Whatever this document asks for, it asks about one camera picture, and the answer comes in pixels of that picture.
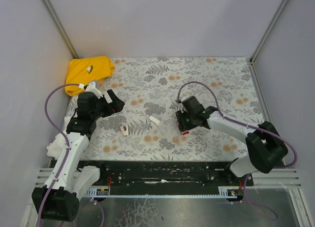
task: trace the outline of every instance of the metal frame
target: metal frame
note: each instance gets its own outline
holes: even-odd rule
[[[273,30],[273,28],[275,27],[275,24],[277,23],[277,21],[279,20],[284,8],[286,7],[286,5],[288,4],[290,0],[282,0],[276,13],[274,14],[267,30],[265,31],[262,39],[260,40],[256,50],[254,51],[252,57],[251,57],[251,62],[255,62],[257,60],[257,57],[261,51],[261,49],[263,48],[264,44],[266,43],[271,31]]]
[[[75,52],[75,49],[67,36],[54,8],[52,7],[49,0],[42,0],[45,7],[47,8],[47,11],[52,17],[53,22],[55,23],[62,39],[64,40],[67,48],[69,49],[71,55],[73,58],[78,58],[78,55]],[[275,24],[279,20],[279,17],[281,16],[284,8],[288,4],[289,0],[282,0],[275,15],[273,16],[267,30],[265,31],[258,47],[256,48],[255,52],[253,53],[251,59],[248,60],[248,66],[250,73],[252,75],[252,80],[254,84],[254,88],[256,91],[256,94],[258,96],[258,100],[261,104],[262,108],[262,114],[263,118],[267,121],[272,121],[271,114],[269,112],[268,105],[265,100],[264,93],[261,88],[261,84],[256,72],[256,69],[254,67],[254,62],[257,60],[259,53],[261,52],[264,44],[266,43],[270,33],[272,32],[273,28],[275,27]],[[47,180],[46,176],[51,172],[52,168],[43,168],[40,170],[38,180],[36,185],[40,186]],[[298,178],[298,174],[295,169],[275,169],[272,170],[269,174],[262,174],[260,172],[253,173],[253,180],[254,180],[254,186],[248,187],[248,189],[288,189],[291,200],[294,206],[294,210],[296,212],[298,221],[300,226],[302,227],[314,227],[314,222],[310,215],[310,210],[307,207],[305,197],[301,188],[301,184]],[[29,205],[27,206],[25,216],[24,216],[24,222],[23,227],[34,227],[36,225],[37,221],[37,212],[35,209],[35,206],[30,199]]]
[[[267,102],[265,100],[265,96],[264,96],[264,93],[262,91],[262,87],[261,87],[256,69],[255,69],[255,66],[249,59],[247,59],[247,60],[248,60],[249,71],[252,75],[252,81],[254,84],[254,88],[255,88],[256,94],[258,96],[258,101],[261,105],[263,118],[264,118],[264,120],[267,120],[267,121],[272,123],[272,118],[270,115],[269,107],[268,107]],[[303,190],[301,189],[301,187],[296,187],[296,188],[286,187],[286,188],[289,188],[291,200],[292,200],[294,210],[295,210],[295,213],[296,213],[296,216],[298,218],[300,226],[302,226],[302,227],[315,227],[314,221],[313,221],[312,216],[311,216],[311,212],[307,206],[307,203],[306,203],[306,200],[305,200],[305,197],[303,194]]]
[[[63,25],[61,24],[58,15],[56,14],[53,6],[51,5],[49,0],[42,0],[43,4],[45,5],[48,13],[50,14],[52,21],[54,22],[58,32],[60,33],[61,38],[63,39],[66,47],[68,48],[69,52],[71,53],[72,57],[77,59],[78,54],[76,53],[66,31],[63,28]]]

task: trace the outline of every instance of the cable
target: cable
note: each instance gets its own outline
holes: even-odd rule
[[[59,177],[59,175],[60,175],[60,173],[61,173],[61,171],[62,171],[62,169],[63,169],[63,166],[64,166],[65,161],[66,161],[66,159],[67,159],[67,157],[68,157],[68,155],[69,155],[69,150],[70,150],[69,139],[67,138],[66,134],[50,119],[50,117],[49,117],[49,115],[48,115],[48,111],[47,111],[47,104],[48,104],[48,101],[49,101],[50,97],[51,97],[56,91],[58,91],[58,90],[61,89],[61,88],[67,87],[67,86],[79,86],[79,84],[76,84],[76,83],[69,83],[69,84],[64,84],[64,85],[62,85],[62,86],[59,86],[59,87],[57,87],[56,89],[54,89],[54,90],[48,95],[48,97],[46,98],[46,101],[45,101],[45,115],[46,115],[48,121],[50,122],[50,124],[51,124],[59,133],[61,133],[61,135],[64,137],[65,142],[66,142],[66,144],[67,144],[68,147],[67,147],[67,149],[66,149],[65,156],[64,156],[64,158],[63,158],[63,162],[61,163],[61,165],[60,165],[60,167],[59,167],[59,169],[58,169],[58,171],[57,171],[57,173],[56,173],[56,176],[55,176],[56,179],[54,179],[54,180],[52,181],[51,185],[49,186],[47,192],[46,192],[45,195],[44,195],[43,200],[41,201],[41,204],[40,204],[40,207],[39,207],[39,210],[38,210],[38,218],[37,218],[38,227],[41,227],[41,214],[42,214],[42,211],[43,211],[43,208],[44,208],[45,201],[47,200],[47,197],[48,197],[48,195],[49,195],[51,189],[53,188],[53,186],[54,186],[56,180],[58,179],[58,177]]]
[[[269,206],[265,205],[265,204],[262,204],[262,203],[259,203],[259,202],[254,202],[254,201],[249,201],[248,198],[247,198],[247,194],[246,194],[246,183],[247,183],[247,180],[248,180],[248,177],[250,176],[250,174],[246,175],[246,178],[245,178],[245,181],[244,181],[244,191],[243,191],[243,194],[244,194],[244,198],[247,200],[247,201],[242,201],[244,203],[248,203],[250,205],[250,207],[258,214],[260,215],[261,217],[269,220],[269,221],[277,221],[278,220],[278,215],[277,213],[271,209]],[[253,205],[257,205],[257,206],[260,206],[260,207],[264,207],[266,209],[268,209],[269,211],[271,211],[274,215],[275,215],[275,218],[270,218],[264,214],[262,214],[261,212],[257,211]]]
[[[294,159],[293,159],[293,162],[292,162],[292,163],[287,164],[287,165],[284,165],[284,166],[282,166],[281,168],[291,167],[292,165],[294,165],[294,164],[297,162],[298,156],[297,156],[296,149],[293,147],[293,145],[292,145],[291,143],[289,143],[289,142],[288,142],[287,140],[285,140],[284,138],[282,138],[282,137],[280,137],[279,135],[277,135],[277,134],[275,134],[275,133],[273,133],[273,132],[270,132],[270,131],[268,131],[268,130],[264,130],[264,129],[262,129],[262,128],[259,128],[259,127],[256,127],[256,126],[252,126],[252,125],[248,125],[248,124],[245,124],[245,123],[243,123],[243,122],[240,122],[240,121],[237,121],[237,120],[233,120],[233,119],[231,119],[231,118],[229,118],[229,117],[226,117],[226,116],[222,113],[222,111],[221,111],[221,109],[220,109],[220,107],[219,107],[219,102],[218,102],[218,99],[217,99],[216,95],[213,93],[213,91],[212,91],[207,85],[205,85],[205,84],[203,84],[203,83],[201,83],[201,82],[198,82],[198,81],[191,81],[191,82],[185,83],[185,84],[179,89],[179,91],[178,91],[177,99],[176,99],[176,101],[177,101],[178,103],[181,102],[181,100],[180,100],[179,97],[180,97],[180,94],[181,94],[181,91],[182,91],[183,87],[186,86],[186,85],[188,85],[188,84],[192,84],[192,83],[200,84],[200,85],[204,86],[205,88],[207,88],[207,89],[211,92],[212,96],[214,97],[214,99],[215,99],[215,101],[216,101],[216,105],[217,105],[218,112],[219,112],[219,114],[220,114],[224,119],[226,119],[226,120],[228,120],[228,121],[231,121],[231,122],[233,122],[233,123],[236,123],[236,124],[239,124],[239,125],[242,125],[242,126],[245,126],[245,127],[251,128],[251,129],[254,129],[254,130],[259,130],[259,131],[261,131],[261,132],[267,133],[267,134],[269,134],[269,135],[271,135],[271,136],[273,136],[273,137],[279,139],[280,141],[286,143],[286,144],[291,148],[292,152],[294,153]]]
[[[99,226],[99,227],[103,227],[103,224],[104,224],[104,221],[105,221],[105,212],[104,212],[104,209],[103,209],[102,205],[101,205],[98,201],[94,200],[94,198],[91,198],[90,201],[95,201],[95,202],[94,202],[94,205],[98,205],[98,206],[99,206],[100,211],[102,212],[102,222],[100,223],[100,226]]]
[[[292,145],[291,143],[289,143],[289,142],[288,142],[287,140],[285,140],[284,138],[282,138],[282,137],[280,137],[279,135],[277,135],[277,134],[275,134],[275,133],[273,133],[273,132],[270,132],[270,131],[268,131],[268,130],[264,130],[264,129],[262,129],[262,128],[259,128],[259,127],[256,127],[256,126],[252,126],[252,125],[248,125],[248,124],[242,123],[242,122],[240,122],[240,121],[237,121],[237,120],[234,120],[234,119],[231,119],[231,118],[226,117],[226,116],[222,113],[222,111],[221,111],[221,109],[220,109],[220,107],[219,107],[219,102],[218,102],[218,99],[217,99],[216,95],[213,93],[213,91],[212,91],[207,85],[205,85],[205,84],[203,84],[203,83],[201,83],[201,82],[191,81],[191,82],[185,83],[185,84],[179,89],[179,91],[178,91],[177,99],[176,99],[176,101],[177,101],[178,103],[181,102],[181,100],[180,100],[180,94],[181,94],[181,91],[182,91],[183,87],[186,86],[186,85],[188,85],[188,84],[192,84],[192,83],[200,84],[200,85],[204,86],[205,88],[207,88],[207,89],[210,91],[210,93],[212,94],[212,96],[214,97],[214,99],[215,99],[215,101],[216,101],[216,105],[217,105],[218,112],[219,112],[219,114],[220,114],[224,119],[226,119],[226,120],[228,120],[228,121],[231,121],[231,122],[233,122],[233,123],[236,123],[236,124],[239,124],[239,125],[242,125],[242,126],[245,126],[245,127],[251,128],[251,129],[254,129],[254,130],[259,130],[259,131],[261,131],[261,132],[267,133],[267,134],[269,134],[269,135],[271,135],[271,136],[273,136],[273,137],[275,137],[275,138],[281,140],[282,142],[286,143],[286,144],[291,148],[292,152],[294,153],[294,159],[293,159],[293,162],[291,162],[291,163],[288,164],[288,165],[284,165],[284,166],[282,166],[281,168],[290,167],[290,166],[294,165],[294,164],[297,162],[298,155],[297,155],[297,152],[296,152],[295,148],[293,147],[293,145]],[[278,215],[277,215],[277,213],[276,213],[274,210],[272,210],[270,207],[268,207],[268,206],[265,205],[265,204],[259,203],[259,202],[254,202],[254,201],[249,201],[249,200],[248,200],[248,198],[247,198],[247,196],[246,196],[246,182],[247,182],[247,180],[248,180],[249,175],[250,175],[250,174],[248,174],[248,175],[246,176],[245,181],[244,181],[244,184],[243,184],[243,187],[244,187],[244,198],[246,199],[246,201],[242,201],[242,202],[248,203],[248,204],[250,205],[250,207],[251,207],[258,215],[260,215],[261,217],[263,217],[263,218],[265,218],[265,219],[267,219],[267,220],[270,220],[270,221],[277,221],[277,220],[278,220]],[[257,211],[257,210],[254,208],[253,205],[261,206],[261,207],[264,207],[264,208],[270,210],[270,211],[275,215],[275,218],[269,218],[269,217],[263,215],[262,213],[260,213],[259,211]]]

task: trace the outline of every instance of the white wall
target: white wall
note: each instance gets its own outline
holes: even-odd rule
[[[256,62],[279,133],[296,147],[298,170],[315,219],[315,5],[291,0]]]
[[[80,57],[250,57],[281,2],[50,1]]]
[[[0,0],[0,33],[0,225],[18,227],[56,134],[44,102],[71,57],[41,0]],[[58,124],[66,101],[49,104]]]

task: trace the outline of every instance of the small white object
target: small white object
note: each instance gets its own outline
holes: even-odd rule
[[[153,116],[149,117],[150,121],[153,122],[156,126],[159,126],[159,124],[161,123],[160,120],[154,118]]]
[[[122,131],[123,136],[127,137],[129,135],[128,125],[126,125],[125,128],[123,125],[120,126],[120,130]]]
[[[104,97],[105,97],[105,99],[106,99],[108,104],[113,102],[113,100],[110,98],[110,96],[109,96],[109,94],[107,92],[104,93]]]

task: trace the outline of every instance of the white cloth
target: white cloth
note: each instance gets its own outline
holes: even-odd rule
[[[64,118],[64,125],[63,126],[65,128],[69,124],[70,119],[71,119],[71,116],[66,116]],[[55,159],[58,159],[60,154],[61,154],[61,151],[63,150],[64,143],[65,143],[65,139],[64,139],[63,135],[61,133],[58,133],[55,136],[55,140],[47,146],[47,150],[48,150],[47,155],[49,157],[54,157]]]

